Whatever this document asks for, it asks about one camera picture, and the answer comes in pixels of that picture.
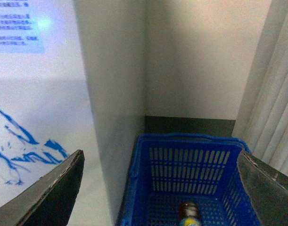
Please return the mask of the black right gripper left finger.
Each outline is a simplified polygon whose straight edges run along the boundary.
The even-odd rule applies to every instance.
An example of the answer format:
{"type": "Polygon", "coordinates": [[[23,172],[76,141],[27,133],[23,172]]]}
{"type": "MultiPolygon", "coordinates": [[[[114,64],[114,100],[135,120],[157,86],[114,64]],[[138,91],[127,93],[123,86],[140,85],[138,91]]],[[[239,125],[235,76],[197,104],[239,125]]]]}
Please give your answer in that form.
{"type": "Polygon", "coordinates": [[[84,153],[77,150],[0,207],[0,226],[66,226],[79,193],[84,153]]]}

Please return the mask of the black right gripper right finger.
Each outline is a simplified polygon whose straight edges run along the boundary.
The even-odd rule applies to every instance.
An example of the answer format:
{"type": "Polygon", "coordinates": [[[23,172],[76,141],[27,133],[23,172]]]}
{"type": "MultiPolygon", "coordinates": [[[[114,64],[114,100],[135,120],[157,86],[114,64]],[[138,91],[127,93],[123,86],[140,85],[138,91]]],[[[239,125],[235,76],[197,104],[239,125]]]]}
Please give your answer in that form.
{"type": "Polygon", "coordinates": [[[241,151],[240,179],[262,226],[288,226],[288,176],[241,151]]]}

